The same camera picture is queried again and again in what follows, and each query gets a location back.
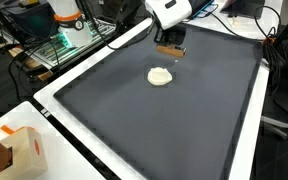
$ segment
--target black mat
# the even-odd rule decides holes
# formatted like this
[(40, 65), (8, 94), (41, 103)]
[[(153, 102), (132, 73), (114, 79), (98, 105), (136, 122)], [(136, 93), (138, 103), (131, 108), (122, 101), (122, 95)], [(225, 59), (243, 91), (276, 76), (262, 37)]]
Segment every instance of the black mat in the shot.
[[(158, 53), (153, 30), (55, 97), (148, 179), (227, 179), (260, 46), (182, 26), (187, 28), (183, 59)], [(149, 69), (157, 66), (173, 74), (167, 86), (148, 83)]]

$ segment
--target white dough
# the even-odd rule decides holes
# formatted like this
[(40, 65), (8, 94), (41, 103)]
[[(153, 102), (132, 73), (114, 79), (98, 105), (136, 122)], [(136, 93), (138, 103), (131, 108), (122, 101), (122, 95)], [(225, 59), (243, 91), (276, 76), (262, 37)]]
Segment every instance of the white dough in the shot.
[(147, 75), (147, 80), (154, 86), (163, 86), (173, 80), (172, 74), (165, 68), (152, 68)]

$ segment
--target white table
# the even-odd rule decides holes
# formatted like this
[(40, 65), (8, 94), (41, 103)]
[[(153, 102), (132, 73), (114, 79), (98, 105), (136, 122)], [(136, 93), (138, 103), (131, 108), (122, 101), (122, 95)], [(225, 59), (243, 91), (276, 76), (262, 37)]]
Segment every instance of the white table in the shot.
[[(280, 11), (282, 0), (275, 0), (276, 10)], [(273, 4), (273, 0), (267, 0), (267, 5)], [(264, 23), (267, 27), (264, 29), (269, 29), (268, 21), (272, 25), (276, 25), (277, 21), (274, 21), (274, 17), (268, 17), (265, 13), (269, 13), (266, 10), (263, 11), (264, 14), (260, 20), (260, 24)], [(226, 19), (225, 15), (218, 16), (222, 19)], [(237, 18), (237, 22), (244, 22), (244, 18)], [(119, 47), (123, 45), (126, 41), (133, 38), (140, 31), (148, 27), (151, 23), (150, 19), (144, 20), (135, 28), (131, 29), (129, 32), (122, 35), (120, 38), (113, 41), (110, 45), (113, 47)], [(204, 19), (197, 19), (190, 21), (189, 24), (195, 26), (201, 26), (221, 32), (227, 33), (227, 31), (222, 27), (222, 25), (214, 18), (208, 17)], [(258, 38), (262, 38), (259, 31), (254, 28), (254, 26), (249, 26), (249, 30), (241, 30), (238, 28), (233, 29), (236, 33), (240, 35), (252, 35), (257, 33)], [(72, 114), (70, 114), (56, 99), (53, 97), (54, 93), (61, 89), (63, 86), (71, 82), (73, 79), (81, 75), (83, 72), (91, 68), (93, 65), (101, 61), (103, 58), (111, 54), (113, 50), (104, 47), (96, 54), (90, 56), (85, 61), (80, 63), (78, 66), (62, 75), (53, 83), (46, 86), (44, 89), (40, 90), (34, 95), (34, 98), (41, 103), (56, 119), (58, 119), (65, 127), (68, 128), (84, 145), (92, 151), (102, 162), (104, 162), (112, 171), (114, 171), (121, 179), (145, 179), (140, 175), (135, 169), (133, 169), (129, 164), (127, 164), (122, 158), (120, 158), (115, 152), (113, 152), (104, 142), (102, 142), (98, 137), (96, 137), (91, 131), (89, 131), (83, 124), (81, 124)], [(249, 108), (246, 113), (244, 120), (243, 128), (241, 131), (240, 139), (237, 145), (236, 154), (234, 157), (230, 179), (231, 180), (246, 180), (249, 179), (253, 155), (255, 151), (256, 139), (258, 134), (258, 128), (260, 123), (260, 117), (264, 102), (264, 95), (266, 91), (266, 85), (268, 81), (269, 71), (264, 64), (261, 65), (252, 96), (249, 102)]]
[[(24, 102), (0, 118), (0, 127), (36, 129), (42, 137), (48, 171), (36, 180), (105, 180), (105, 178), (40, 114)], [(0, 140), (8, 135), (0, 130)]]

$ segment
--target monitor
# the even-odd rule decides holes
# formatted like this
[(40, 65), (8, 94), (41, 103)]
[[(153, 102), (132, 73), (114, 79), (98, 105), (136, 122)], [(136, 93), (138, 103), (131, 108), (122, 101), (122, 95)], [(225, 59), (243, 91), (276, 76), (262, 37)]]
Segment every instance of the monitor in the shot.
[(260, 19), (263, 8), (256, 11), (258, 7), (264, 6), (265, 0), (227, 0), (221, 13), (227, 13), (230, 16), (243, 16)]

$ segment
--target dark gray surface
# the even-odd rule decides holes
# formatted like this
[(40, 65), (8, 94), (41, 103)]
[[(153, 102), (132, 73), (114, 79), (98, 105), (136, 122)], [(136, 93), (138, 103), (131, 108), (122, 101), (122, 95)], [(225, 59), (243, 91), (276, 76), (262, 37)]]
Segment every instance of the dark gray surface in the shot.
[[(114, 52), (55, 97), (149, 179), (225, 179), (260, 50), (190, 27), (187, 54), (175, 63), (156, 52), (154, 34)], [(165, 87), (146, 80), (156, 66), (174, 75)]]

